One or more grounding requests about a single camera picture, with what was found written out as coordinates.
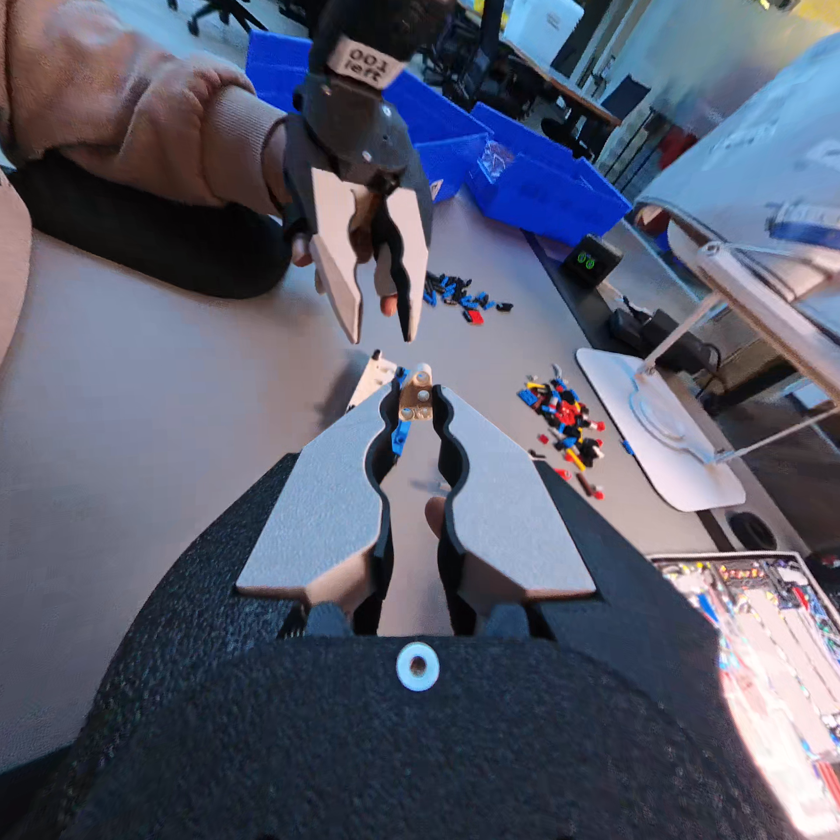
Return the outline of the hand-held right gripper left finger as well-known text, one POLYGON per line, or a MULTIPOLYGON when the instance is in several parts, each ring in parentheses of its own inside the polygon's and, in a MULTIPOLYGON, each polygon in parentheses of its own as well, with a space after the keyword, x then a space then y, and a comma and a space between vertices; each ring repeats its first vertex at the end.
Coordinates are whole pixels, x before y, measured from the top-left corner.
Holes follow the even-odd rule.
POLYGON ((236 580, 241 595, 355 613, 383 602, 392 579, 383 479, 401 389, 388 382, 315 437, 299 457, 236 580))

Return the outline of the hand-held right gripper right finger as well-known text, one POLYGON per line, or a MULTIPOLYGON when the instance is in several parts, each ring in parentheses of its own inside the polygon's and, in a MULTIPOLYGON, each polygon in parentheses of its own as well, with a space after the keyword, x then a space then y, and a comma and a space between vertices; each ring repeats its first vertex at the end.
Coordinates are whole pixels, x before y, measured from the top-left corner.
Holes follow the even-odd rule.
POLYGON ((434 386, 437 467, 448 483, 437 567, 459 610, 585 599, 595 582, 539 463, 452 389, 434 386))

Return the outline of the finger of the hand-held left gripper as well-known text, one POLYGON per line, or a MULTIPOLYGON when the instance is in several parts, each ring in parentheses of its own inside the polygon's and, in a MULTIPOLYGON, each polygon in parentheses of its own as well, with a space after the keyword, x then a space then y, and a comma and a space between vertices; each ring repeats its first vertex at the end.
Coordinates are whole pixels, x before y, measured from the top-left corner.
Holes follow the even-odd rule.
POLYGON ((310 253, 332 310, 349 341, 361 340, 363 302, 356 279, 358 265, 350 241, 356 203, 352 185, 330 172, 311 170, 316 231, 310 253))
POLYGON ((396 189, 382 200, 371 223, 374 288, 382 298, 396 298, 396 314, 407 343, 417 336, 424 302, 428 208, 414 190, 396 189))

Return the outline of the blue and white lego panel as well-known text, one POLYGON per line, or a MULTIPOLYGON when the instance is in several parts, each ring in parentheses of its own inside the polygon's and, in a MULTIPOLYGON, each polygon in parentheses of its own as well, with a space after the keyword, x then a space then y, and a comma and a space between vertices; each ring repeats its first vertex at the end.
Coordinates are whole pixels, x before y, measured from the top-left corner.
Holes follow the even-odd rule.
MULTIPOLYGON (((382 356, 380 350, 373 352, 362 371, 360 379, 358 380, 350 401, 346 406, 346 413, 349 413, 357 405, 360 405, 365 399, 374 394, 378 389, 383 387, 391 380, 396 379, 400 386, 403 386, 408 378, 410 371, 398 364, 388 361, 382 356)), ((412 421, 401 420, 392 432, 392 452, 394 461, 397 461, 402 455, 403 450, 411 430, 412 421)))

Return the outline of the tan lego connector piece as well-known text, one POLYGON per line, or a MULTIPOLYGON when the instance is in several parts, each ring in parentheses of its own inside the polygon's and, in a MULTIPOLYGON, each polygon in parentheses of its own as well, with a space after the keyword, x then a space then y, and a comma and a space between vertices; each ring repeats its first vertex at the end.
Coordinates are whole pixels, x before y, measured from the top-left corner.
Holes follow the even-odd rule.
POLYGON ((433 419, 433 385, 432 368, 427 363, 421 363, 406 375, 400 391, 397 412, 399 422, 425 422, 433 419))

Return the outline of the person's left forearm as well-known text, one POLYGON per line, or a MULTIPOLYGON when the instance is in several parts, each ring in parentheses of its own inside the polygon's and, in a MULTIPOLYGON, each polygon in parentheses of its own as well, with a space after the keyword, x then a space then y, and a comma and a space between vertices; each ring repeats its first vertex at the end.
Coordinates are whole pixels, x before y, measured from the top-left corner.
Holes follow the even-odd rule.
POLYGON ((262 154, 282 111, 241 70, 178 58, 104 2, 2 2, 2 149, 56 151, 86 172, 176 202, 278 215, 262 154))

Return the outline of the pile of mixed lego pieces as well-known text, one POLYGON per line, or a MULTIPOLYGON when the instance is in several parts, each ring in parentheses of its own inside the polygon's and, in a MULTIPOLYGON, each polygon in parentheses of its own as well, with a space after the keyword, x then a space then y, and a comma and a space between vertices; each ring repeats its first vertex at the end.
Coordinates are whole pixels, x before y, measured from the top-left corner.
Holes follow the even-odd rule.
POLYGON ((539 435, 540 444, 552 447, 575 469, 575 478, 588 498, 603 501, 604 489, 586 473, 604 457, 599 434, 606 426, 592 418, 588 405, 569 385, 562 368, 552 364, 552 375, 546 380, 526 376, 517 397, 547 427, 547 432, 539 435))

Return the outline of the person's left hand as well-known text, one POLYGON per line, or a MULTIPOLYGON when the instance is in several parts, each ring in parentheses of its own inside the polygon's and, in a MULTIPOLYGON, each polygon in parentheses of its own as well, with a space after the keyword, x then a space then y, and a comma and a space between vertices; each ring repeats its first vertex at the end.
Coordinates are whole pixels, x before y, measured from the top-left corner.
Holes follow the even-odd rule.
MULTIPOLYGON (((287 120, 282 119, 269 134, 262 153, 262 171, 266 187, 279 208, 285 229, 287 229, 287 207, 291 204, 291 195, 287 190, 285 179, 286 145, 287 120)), ((365 265, 374 257, 371 222, 380 204, 380 197, 371 194, 361 185, 352 184, 352 188, 354 214, 350 221, 349 238, 358 264, 365 265)), ((308 234, 296 234, 291 240, 291 263, 298 267, 312 264, 308 234)))

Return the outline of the pile of blue black pins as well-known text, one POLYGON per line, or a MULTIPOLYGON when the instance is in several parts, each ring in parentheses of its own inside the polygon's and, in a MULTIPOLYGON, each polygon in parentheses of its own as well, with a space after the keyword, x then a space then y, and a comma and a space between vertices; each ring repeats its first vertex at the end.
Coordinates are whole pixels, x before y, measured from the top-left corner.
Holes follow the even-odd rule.
POLYGON ((446 306, 456 308, 469 325, 485 323, 487 312, 509 314, 513 303, 493 298, 483 290, 473 287, 472 279, 447 274, 426 273, 423 301, 431 308, 446 306))

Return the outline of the blue plastic bin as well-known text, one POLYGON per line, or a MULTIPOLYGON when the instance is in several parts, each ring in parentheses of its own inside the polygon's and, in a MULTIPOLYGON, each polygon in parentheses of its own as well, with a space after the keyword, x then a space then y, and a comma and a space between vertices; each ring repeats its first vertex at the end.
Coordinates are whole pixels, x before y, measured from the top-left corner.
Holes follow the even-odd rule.
POLYGON ((575 245, 589 234, 603 236, 630 212, 624 195, 569 149, 483 103, 471 116, 487 128, 489 140, 518 156, 495 184, 478 162, 470 168, 466 183, 486 217, 575 245))
MULTIPOLYGON (((259 99, 294 111, 293 94, 307 73, 311 45, 306 38, 251 32, 245 73, 259 99)), ((385 99, 406 122, 433 202, 455 197, 487 145, 487 128, 406 70, 385 90, 385 99)))

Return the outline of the black wrist rest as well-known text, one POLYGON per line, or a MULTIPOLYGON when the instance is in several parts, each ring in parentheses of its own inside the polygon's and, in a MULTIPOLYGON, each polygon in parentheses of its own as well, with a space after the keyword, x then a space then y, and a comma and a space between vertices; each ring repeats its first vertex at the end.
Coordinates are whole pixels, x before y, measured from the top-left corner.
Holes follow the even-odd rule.
POLYGON ((236 203, 176 202, 106 181, 54 151, 7 176, 41 233, 185 291, 257 298, 291 264, 278 222, 236 203))

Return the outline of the black device with green display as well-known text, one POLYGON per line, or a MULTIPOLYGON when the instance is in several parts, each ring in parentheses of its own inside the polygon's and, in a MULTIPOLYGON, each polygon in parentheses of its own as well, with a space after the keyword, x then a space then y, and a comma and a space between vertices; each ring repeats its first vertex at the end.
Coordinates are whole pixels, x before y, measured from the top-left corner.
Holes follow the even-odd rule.
POLYGON ((562 272, 581 287, 598 288, 623 260, 624 253, 602 237, 587 234, 560 264, 562 272))

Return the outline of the white storage box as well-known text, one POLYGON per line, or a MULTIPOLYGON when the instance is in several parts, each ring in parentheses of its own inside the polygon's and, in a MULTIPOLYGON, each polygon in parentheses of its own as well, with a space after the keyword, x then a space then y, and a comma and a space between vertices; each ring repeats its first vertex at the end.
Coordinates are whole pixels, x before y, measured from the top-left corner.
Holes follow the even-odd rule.
POLYGON ((515 1, 503 37, 531 57, 550 62, 583 14, 575 1, 515 1))

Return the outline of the black desk grommet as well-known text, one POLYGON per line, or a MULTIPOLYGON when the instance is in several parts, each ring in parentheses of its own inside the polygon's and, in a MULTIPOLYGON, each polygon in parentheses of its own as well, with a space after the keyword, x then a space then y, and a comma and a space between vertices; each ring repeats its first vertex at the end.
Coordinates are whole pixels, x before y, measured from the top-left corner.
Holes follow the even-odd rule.
POLYGON ((732 535, 745 551, 773 552, 778 541, 771 528, 755 513, 731 511, 726 520, 732 535))

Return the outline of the black power adapter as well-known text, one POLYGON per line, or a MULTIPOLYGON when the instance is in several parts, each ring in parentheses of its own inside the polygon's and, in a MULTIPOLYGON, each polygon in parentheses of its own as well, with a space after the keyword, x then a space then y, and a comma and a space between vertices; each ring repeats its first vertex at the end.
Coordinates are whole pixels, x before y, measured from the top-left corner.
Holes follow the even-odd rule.
MULTIPOLYGON (((650 355, 677 329, 677 321, 662 309, 648 313, 625 299, 624 308, 612 311, 606 322, 610 335, 640 357, 650 355)), ((657 365, 673 373, 696 376, 719 372, 721 353, 713 344, 687 332, 658 358, 657 365)))

